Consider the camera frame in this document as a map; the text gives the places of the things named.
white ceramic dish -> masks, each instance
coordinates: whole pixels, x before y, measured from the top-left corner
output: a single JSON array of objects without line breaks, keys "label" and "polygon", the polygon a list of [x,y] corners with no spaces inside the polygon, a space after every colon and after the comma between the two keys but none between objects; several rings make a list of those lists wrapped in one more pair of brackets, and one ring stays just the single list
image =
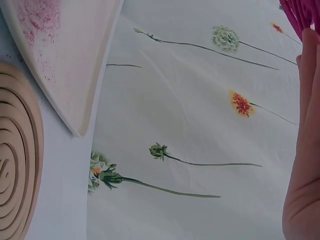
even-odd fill
[{"label": "white ceramic dish", "polygon": [[88,129],[98,81],[124,0],[1,0],[35,80],[78,137]]}]

white tablecloth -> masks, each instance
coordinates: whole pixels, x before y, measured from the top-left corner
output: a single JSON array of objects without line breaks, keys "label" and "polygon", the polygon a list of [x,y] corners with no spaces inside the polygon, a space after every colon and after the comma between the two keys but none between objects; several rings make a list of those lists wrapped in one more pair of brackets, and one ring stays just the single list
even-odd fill
[{"label": "white tablecloth", "polygon": [[301,50],[276,0],[126,1],[98,105],[88,240],[284,239]]}]

hand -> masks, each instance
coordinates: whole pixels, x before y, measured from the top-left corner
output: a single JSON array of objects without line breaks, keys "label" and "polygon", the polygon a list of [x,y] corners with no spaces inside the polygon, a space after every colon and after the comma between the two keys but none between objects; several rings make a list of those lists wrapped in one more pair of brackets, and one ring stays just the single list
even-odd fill
[{"label": "hand", "polygon": [[282,228],[287,240],[320,240],[320,36],[308,28],[302,42],[300,123]]}]

wooden spiral coaster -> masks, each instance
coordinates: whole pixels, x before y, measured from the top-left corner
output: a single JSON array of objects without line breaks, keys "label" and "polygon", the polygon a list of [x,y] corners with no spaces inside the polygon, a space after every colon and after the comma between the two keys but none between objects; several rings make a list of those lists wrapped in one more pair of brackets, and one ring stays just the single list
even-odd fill
[{"label": "wooden spiral coaster", "polygon": [[23,240],[38,198],[44,131],[22,72],[0,62],[0,240]]}]

flower stem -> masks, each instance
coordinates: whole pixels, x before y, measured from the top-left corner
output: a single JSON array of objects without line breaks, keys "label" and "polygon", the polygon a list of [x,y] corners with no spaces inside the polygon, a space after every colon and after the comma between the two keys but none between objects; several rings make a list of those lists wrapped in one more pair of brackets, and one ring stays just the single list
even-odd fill
[{"label": "flower stem", "polygon": [[142,69],[142,66],[137,66],[133,64],[107,64],[106,66],[127,66],[127,67],[135,67],[135,68],[140,68]]},{"label": "flower stem", "polygon": [[216,196],[216,195],[203,195],[203,194],[193,194],[193,193],[172,191],[172,190],[169,190],[169,189],[165,189],[165,188],[158,187],[158,186],[153,186],[153,185],[144,183],[142,181],[139,181],[139,180],[136,180],[136,179],[133,179],[133,178],[128,178],[128,177],[122,177],[122,180],[126,181],[126,182],[135,183],[135,184],[140,184],[140,185],[143,185],[143,186],[146,186],[146,187],[149,187],[149,188],[157,189],[157,190],[164,191],[164,192],[167,192],[167,193],[170,193],[170,194],[175,194],[175,195],[191,196],[191,197],[197,197],[197,198],[221,198],[221,196]]},{"label": "flower stem", "polygon": [[154,40],[154,41],[156,41],[156,42],[158,42],[158,43],[193,46],[193,47],[197,47],[197,48],[209,50],[209,51],[211,51],[211,52],[214,52],[214,53],[220,54],[220,55],[222,55],[222,56],[225,56],[225,57],[227,57],[227,58],[236,59],[236,60],[239,60],[239,61],[242,61],[242,62],[245,62],[245,63],[257,65],[257,66],[264,67],[264,68],[268,68],[268,69],[279,70],[278,68],[275,68],[275,67],[272,67],[272,66],[267,66],[267,65],[260,64],[260,63],[256,63],[256,62],[253,62],[253,61],[244,60],[244,59],[241,59],[241,58],[238,58],[238,57],[235,57],[235,56],[231,56],[231,55],[228,55],[228,54],[225,54],[225,53],[222,53],[222,52],[213,50],[213,49],[208,48],[208,47],[205,47],[205,46],[200,46],[200,45],[197,45],[197,44],[192,44],[192,43],[187,43],[187,42],[165,41],[165,40],[157,39],[157,38],[153,37],[153,35],[149,35],[149,34],[146,34],[146,33],[144,33],[144,32],[140,32],[140,33],[146,35],[147,37],[149,37],[150,39],[152,39],[152,40]]},{"label": "flower stem", "polygon": [[261,165],[257,165],[257,164],[253,164],[253,163],[223,163],[223,164],[201,164],[201,163],[192,163],[192,162],[188,162],[188,161],[182,161],[179,158],[170,156],[168,154],[163,154],[165,155],[167,158],[173,159],[173,160],[177,160],[181,163],[184,164],[189,164],[189,165],[193,165],[193,166],[256,166],[256,167],[262,167]]},{"label": "flower stem", "polygon": [[284,33],[284,35],[286,35],[288,38],[290,38],[291,40],[295,41],[296,43],[302,45],[300,42],[298,42],[298,41],[295,40],[294,38],[290,37],[288,34]]},{"label": "flower stem", "polygon": [[284,117],[282,117],[282,116],[274,113],[273,111],[270,111],[270,110],[268,110],[268,109],[265,109],[264,107],[259,106],[259,105],[257,105],[257,104],[254,104],[254,103],[252,103],[252,102],[250,102],[250,104],[253,105],[253,106],[256,106],[256,107],[258,107],[258,108],[261,108],[261,109],[263,109],[263,110],[265,110],[265,111],[267,111],[267,112],[269,112],[269,113],[271,113],[271,114],[274,114],[274,115],[276,115],[277,117],[279,117],[279,118],[281,118],[281,119],[283,119],[283,120],[285,120],[285,121],[287,121],[287,122],[289,122],[289,123],[291,123],[291,124],[293,124],[293,125],[298,126],[298,124],[296,124],[296,123],[294,123],[294,122],[292,122],[292,121],[290,121],[290,120],[288,120],[288,119],[285,119]]},{"label": "flower stem", "polygon": [[253,48],[253,49],[257,49],[257,50],[259,50],[259,51],[262,51],[262,52],[271,54],[271,55],[273,55],[273,56],[275,56],[275,57],[277,57],[277,58],[283,59],[283,60],[285,60],[285,61],[287,61],[287,62],[289,62],[289,63],[291,63],[291,64],[297,65],[295,62],[290,61],[290,60],[288,60],[288,59],[286,59],[286,58],[284,58],[284,57],[282,57],[282,56],[279,56],[279,55],[277,55],[277,54],[274,54],[274,53],[272,53],[272,52],[263,50],[263,49],[261,49],[261,48],[255,47],[255,46],[252,46],[252,45],[247,44],[247,43],[245,43],[245,42],[243,42],[243,41],[239,41],[239,43],[241,43],[241,44],[243,44],[243,45],[246,45],[246,46],[248,46],[248,47],[251,47],[251,48]]}]

